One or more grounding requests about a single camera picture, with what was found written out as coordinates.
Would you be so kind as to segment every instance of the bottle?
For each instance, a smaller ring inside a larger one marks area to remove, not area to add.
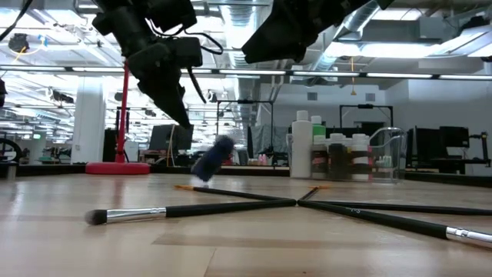
[[[311,146],[311,178],[323,180],[328,173],[328,151],[323,142],[314,142]]]
[[[298,111],[297,120],[292,123],[292,136],[291,177],[310,178],[313,124],[308,120],[308,111]]]
[[[369,147],[369,140],[365,134],[354,134],[352,136],[352,180],[365,182],[372,180]]]
[[[328,178],[334,181],[348,179],[349,161],[347,138],[343,134],[330,134],[328,149]]]
[[[311,123],[313,123],[313,142],[324,142],[326,127],[321,124],[321,117],[319,115],[311,116]]]

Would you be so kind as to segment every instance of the silver ferrule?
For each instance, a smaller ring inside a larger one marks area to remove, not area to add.
[[[492,249],[492,235],[490,234],[469,231],[461,228],[447,227],[446,237],[450,240],[470,243]]]
[[[166,217],[166,208],[112,209],[108,210],[107,223],[128,220],[159,219]]]

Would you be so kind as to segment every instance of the wooden table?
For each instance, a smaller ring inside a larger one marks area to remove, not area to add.
[[[301,207],[87,226],[91,209],[243,202],[176,191],[189,175],[64,175],[0,182],[2,276],[489,276],[492,251]],[[213,188],[300,198],[327,182],[216,176]],[[330,183],[313,200],[492,209],[492,190]],[[492,232],[490,217],[414,219]]]

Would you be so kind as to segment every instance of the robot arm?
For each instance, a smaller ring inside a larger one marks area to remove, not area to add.
[[[181,68],[201,66],[198,38],[159,37],[146,22],[163,32],[178,25],[180,31],[197,23],[190,0],[93,0],[99,13],[93,26],[103,35],[112,33],[127,58],[138,87],[183,127],[190,126],[179,85]],[[299,62],[306,48],[326,28],[340,24],[371,0],[274,0],[271,14],[243,46],[246,62],[292,58]],[[393,0],[372,0],[386,8]],[[196,80],[195,88],[200,94]]]
[[[369,1],[385,9],[393,0],[274,0],[271,14],[244,44],[247,63],[291,58],[300,62],[317,35]]]

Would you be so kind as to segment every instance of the red stand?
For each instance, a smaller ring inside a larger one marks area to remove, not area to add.
[[[125,163],[125,119],[126,101],[128,97],[128,79],[130,72],[128,63],[125,62],[125,79],[123,81],[123,98],[121,100],[121,120],[118,134],[118,149],[116,151],[116,162],[89,162],[85,166],[85,173],[106,175],[140,175],[149,174],[150,165],[146,163]]]

